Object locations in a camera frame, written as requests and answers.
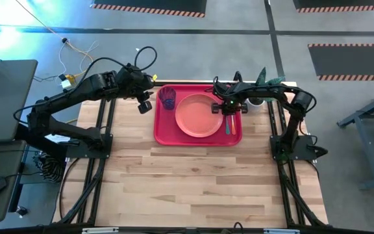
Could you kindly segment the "orange plate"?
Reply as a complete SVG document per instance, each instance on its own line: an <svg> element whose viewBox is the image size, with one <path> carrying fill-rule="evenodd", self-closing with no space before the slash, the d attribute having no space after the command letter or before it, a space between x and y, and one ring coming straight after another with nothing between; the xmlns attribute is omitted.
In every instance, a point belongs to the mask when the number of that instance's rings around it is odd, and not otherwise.
<svg viewBox="0 0 374 234"><path fill-rule="evenodd" d="M191 94L177 105L175 120L178 127L195 138L209 137L216 133L223 123L223 115L212 113L212 104L217 101L205 94Z"/></svg>

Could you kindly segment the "black mat, striped edge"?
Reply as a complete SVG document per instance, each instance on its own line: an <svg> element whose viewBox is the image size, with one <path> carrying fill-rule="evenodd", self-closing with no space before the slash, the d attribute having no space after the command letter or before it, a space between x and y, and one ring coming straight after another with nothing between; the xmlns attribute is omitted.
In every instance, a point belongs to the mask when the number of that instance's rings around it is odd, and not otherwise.
<svg viewBox="0 0 374 234"><path fill-rule="evenodd" d="M206 4L207 0L93 0L90 8L203 18Z"/></svg>
<svg viewBox="0 0 374 234"><path fill-rule="evenodd" d="M373 11L374 0L293 0L298 13Z"/></svg>
<svg viewBox="0 0 374 234"><path fill-rule="evenodd" d="M374 43L308 44L320 81L374 81Z"/></svg>

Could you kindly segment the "white power adapter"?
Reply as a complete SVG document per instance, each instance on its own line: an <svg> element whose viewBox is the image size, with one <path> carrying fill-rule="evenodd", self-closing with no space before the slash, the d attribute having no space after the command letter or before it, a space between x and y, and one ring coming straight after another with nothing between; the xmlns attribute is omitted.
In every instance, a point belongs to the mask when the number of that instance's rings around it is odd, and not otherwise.
<svg viewBox="0 0 374 234"><path fill-rule="evenodd" d="M76 85L76 78L74 75L64 75L61 74L58 76L61 80L61 86L62 88L68 89L68 88L73 88Z"/></svg>

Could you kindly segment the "red plastic tray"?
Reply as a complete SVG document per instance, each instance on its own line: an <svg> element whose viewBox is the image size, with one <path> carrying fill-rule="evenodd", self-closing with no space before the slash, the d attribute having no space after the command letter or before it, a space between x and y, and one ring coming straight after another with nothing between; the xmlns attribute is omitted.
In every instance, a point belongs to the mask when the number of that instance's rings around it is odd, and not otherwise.
<svg viewBox="0 0 374 234"><path fill-rule="evenodd" d="M165 146L234 146L242 139L242 117L237 113L234 116L236 135L225 134L225 116L219 130L204 138L195 138L184 133L177 125L175 120L175 111L179 102L191 94L205 94L213 97L218 103L221 102L216 96L207 90L212 89L211 84L167 84L176 91L175 108L166 110L160 99L157 99L154 120L154 137L155 140ZM231 130L231 117L229 117L229 127Z"/></svg>

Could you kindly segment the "white paper sheet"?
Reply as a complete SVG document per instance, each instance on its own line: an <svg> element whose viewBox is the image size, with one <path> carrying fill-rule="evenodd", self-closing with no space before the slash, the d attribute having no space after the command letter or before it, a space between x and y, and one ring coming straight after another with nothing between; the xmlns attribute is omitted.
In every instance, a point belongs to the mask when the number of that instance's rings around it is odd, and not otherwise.
<svg viewBox="0 0 374 234"><path fill-rule="evenodd" d="M48 140L55 142L55 143L60 143L60 142L69 142L70 137L68 136L62 136L62 135L47 135L45 136Z"/></svg>

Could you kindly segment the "silver aluminium bracket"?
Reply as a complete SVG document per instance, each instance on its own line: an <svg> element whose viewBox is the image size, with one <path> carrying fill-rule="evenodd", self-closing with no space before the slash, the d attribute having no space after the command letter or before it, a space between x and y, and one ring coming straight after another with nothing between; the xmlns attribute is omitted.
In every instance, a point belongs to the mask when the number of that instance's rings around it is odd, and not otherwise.
<svg viewBox="0 0 374 234"><path fill-rule="evenodd" d="M298 229L264 229L263 234L301 234Z"/></svg>
<svg viewBox="0 0 374 234"><path fill-rule="evenodd" d="M88 227L82 229L81 234L115 234L119 233L118 227Z"/></svg>

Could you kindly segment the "blue faceted plastic cup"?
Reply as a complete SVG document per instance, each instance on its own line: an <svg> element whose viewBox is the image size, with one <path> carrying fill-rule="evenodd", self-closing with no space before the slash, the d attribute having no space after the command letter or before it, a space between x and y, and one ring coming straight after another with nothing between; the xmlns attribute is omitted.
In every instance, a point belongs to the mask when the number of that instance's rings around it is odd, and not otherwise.
<svg viewBox="0 0 374 234"><path fill-rule="evenodd" d="M163 107L166 110L173 110L175 108L176 91L170 86L163 86L158 92Z"/></svg>

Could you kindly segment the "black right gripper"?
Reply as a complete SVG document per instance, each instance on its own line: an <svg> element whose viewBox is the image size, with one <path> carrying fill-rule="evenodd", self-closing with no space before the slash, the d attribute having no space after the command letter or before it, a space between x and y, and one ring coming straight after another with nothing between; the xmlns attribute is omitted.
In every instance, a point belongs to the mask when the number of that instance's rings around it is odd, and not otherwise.
<svg viewBox="0 0 374 234"><path fill-rule="evenodd" d="M219 113L219 103L211 104L212 114ZM223 115L235 115L238 111L242 114L248 113L248 106L246 103L242 103L235 99L224 99L221 104L221 112Z"/></svg>

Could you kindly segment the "green plant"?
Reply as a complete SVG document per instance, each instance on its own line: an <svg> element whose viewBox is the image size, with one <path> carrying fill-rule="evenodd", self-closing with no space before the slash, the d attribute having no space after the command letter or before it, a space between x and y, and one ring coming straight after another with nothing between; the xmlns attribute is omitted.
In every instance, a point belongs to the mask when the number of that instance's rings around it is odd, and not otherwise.
<svg viewBox="0 0 374 234"><path fill-rule="evenodd" d="M269 85L280 85L284 80L285 80L285 76L280 76L280 77L277 77L277 78L274 78L274 79L271 79L271 80L266 80L266 68L263 68L261 70L261 72L259 73L258 75L258 78L256 79L256 82L255 84L257 86L260 86L260 85L265 85L265 86L269 86ZM273 91L269 91L268 89L265 89L261 92L258 93L258 96L257 97L253 97L253 98L262 98L264 101L275 101L276 98L273 96Z"/></svg>

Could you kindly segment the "black table frame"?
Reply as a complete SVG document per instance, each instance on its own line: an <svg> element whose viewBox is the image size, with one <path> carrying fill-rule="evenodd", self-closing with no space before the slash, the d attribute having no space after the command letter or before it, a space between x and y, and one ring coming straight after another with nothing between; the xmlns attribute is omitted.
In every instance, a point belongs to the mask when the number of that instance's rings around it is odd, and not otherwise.
<svg viewBox="0 0 374 234"><path fill-rule="evenodd" d="M245 228L286 226L271 156L270 116L276 104L242 116L242 139L231 147L171 147L154 138L155 112L140 114L135 100L104 105L103 126L113 136L97 210L80 221L96 226Z"/></svg>

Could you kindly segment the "white plant pot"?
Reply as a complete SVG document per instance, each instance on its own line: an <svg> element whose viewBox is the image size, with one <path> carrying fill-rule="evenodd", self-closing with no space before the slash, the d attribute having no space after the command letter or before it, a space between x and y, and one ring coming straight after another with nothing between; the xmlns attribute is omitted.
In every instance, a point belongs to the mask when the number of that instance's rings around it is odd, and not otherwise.
<svg viewBox="0 0 374 234"><path fill-rule="evenodd" d="M248 112L249 113L257 113L265 101L259 97L250 97L246 100Z"/></svg>

